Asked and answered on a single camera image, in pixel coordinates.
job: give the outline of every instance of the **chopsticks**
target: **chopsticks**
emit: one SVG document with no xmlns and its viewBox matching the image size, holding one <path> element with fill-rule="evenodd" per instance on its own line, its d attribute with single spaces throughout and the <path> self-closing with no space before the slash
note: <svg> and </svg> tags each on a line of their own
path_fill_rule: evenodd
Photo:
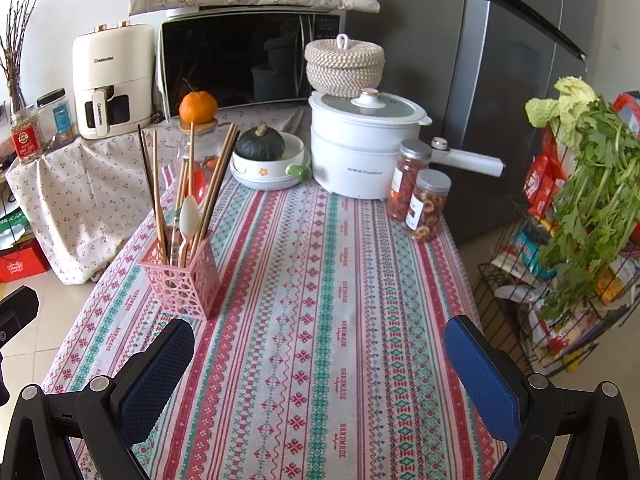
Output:
<svg viewBox="0 0 640 480">
<path fill-rule="evenodd" d="M 184 183 L 187 178 L 188 163 L 185 158 L 180 162 L 180 177 L 178 177 L 178 191 L 175 195 L 174 225 L 171 233 L 171 248 L 169 254 L 169 265 L 178 264 L 178 251 L 180 250 L 180 208 L 184 201 Z"/>
<path fill-rule="evenodd" d="M 191 123 L 191 131 L 189 132 L 189 192 L 187 195 L 193 194 L 193 141 L 194 141 L 195 124 Z"/>
<path fill-rule="evenodd" d="M 160 259 L 164 265 L 166 259 L 166 235 L 164 232 L 164 213 L 160 205 L 160 185 L 158 175 L 158 130 L 154 130 L 154 214 L 156 216 L 156 233 L 160 248 Z"/>
<path fill-rule="evenodd" d="M 146 186 L 148 187 L 148 190 L 149 190 L 149 197 L 151 198 L 151 207 L 153 208 L 154 215 L 155 215 L 156 201 L 154 199 L 154 192 L 153 192 L 153 186 L 152 186 L 153 178 L 151 175 L 151 169 L 149 168 L 149 154 L 146 151 L 145 136 L 142 133 L 142 128 L 140 128 L 140 125 L 138 125 L 138 140 L 140 141 L 140 152 L 142 152 L 142 164 L 145 167 Z"/>
<path fill-rule="evenodd" d="M 231 153 L 233 152 L 236 140 L 238 139 L 238 133 L 238 125 L 231 123 L 229 125 L 229 129 L 226 131 L 225 142 L 222 145 L 222 151 L 220 152 L 216 169 L 213 171 L 213 175 L 211 175 L 209 189 L 207 189 L 207 196 L 205 198 L 205 205 L 202 208 L 200 224 L 191 245 L 190 258 L 194 257 L 198 250 L 198 245 L 206 236 L 207 229 L 209 228 L 209 222 L 211 222 L 211 216 L 213 215 L 213 208 L 216 205 L 220 188 L 222 187 L 222 180 L 225 177 L 226 168 L 228 168 L 229 160 L 231 159 Z"/>
</svg>

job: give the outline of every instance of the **pink utensil holder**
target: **pink utensil holder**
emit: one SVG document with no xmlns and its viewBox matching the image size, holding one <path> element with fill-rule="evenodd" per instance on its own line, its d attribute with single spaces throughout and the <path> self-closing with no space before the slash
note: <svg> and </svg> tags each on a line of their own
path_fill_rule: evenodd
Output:
<svg viewBox="0 0 640 480">
<path fill-rule="evenodd" d="M 159 250 L 155 238 L 138 264 L 144 269 L 162 310 L 176 316 L 209 319 L 214 313 L 213 303 L 220 288 L 220 276 L 211 250 L 211 233 L 207 232 L 187 267 L 163 265 Z"/>
</svg>

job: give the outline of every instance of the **red box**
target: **red box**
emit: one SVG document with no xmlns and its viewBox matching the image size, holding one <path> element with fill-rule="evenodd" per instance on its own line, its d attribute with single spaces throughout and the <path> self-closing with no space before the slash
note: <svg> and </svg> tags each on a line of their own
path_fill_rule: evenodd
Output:
<svg viewBox="0 0 640 480">
<path fill-rule="evenodd" d="M 0 253 L 0 282 L 14 282 L 47 270 L 49 261 L 35 238 Z"/>
</svg>

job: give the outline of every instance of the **white bowl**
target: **white bowl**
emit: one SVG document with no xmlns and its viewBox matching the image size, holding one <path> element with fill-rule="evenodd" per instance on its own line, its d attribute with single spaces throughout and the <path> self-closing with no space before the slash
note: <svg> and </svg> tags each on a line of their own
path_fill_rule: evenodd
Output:
<svg viewBox="0 0 640 480">
<path fill-rule="evenodd" d="M 280 135 L 284 140 L 284 154 L 280 160 L 248 160 L 233 152 L 232 163 L 236 172 L 245 179 L 255 181 L 288 177 L 287 168 L 291 164 L 302 164 L 305 160 L 305 144 L 294 135 L 283 132 Z"/>
<path fill-rule="evenodd" d="M 304 150 L 302 166 L 308 167 L 309 164 L 311 164 L 311 156 L 306 152 L 306 150 Z M 290 175 L 285 175 L 277 178 L 248 178 L 247 176 L 239 173 L 234 165 L 234 161 L 231 161 L 229 170 L 240 184 L 260 191 L 276 191 L 279 189 L 287 189 L 288 187 L 295 186 L 300 182 L 297 177 Z"/>
</svg>

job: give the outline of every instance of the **blue gripper pad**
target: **blue gripper pad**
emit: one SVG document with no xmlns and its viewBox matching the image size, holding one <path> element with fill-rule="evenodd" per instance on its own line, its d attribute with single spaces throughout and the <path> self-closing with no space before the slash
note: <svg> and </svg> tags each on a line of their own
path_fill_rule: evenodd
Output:
<svg viewBox="0 0 640 480">
<path fill-rule="evenodd" d="M 517 396 L 459 318 L 447 322 L 444 345 L 489 434 L 513 447 L 521 431 Z"/>
<path fill-rule="evenodd" d="M 118 432 L 127 447 L 148 438 L 193 357 L 194 337 L 190 325 L 174 321 L 180 321 L 178 329 L 156 351 L 120 403 Z M 140 354 L 140 360 L 144 355 L 144 352 Z"/>
</svg>

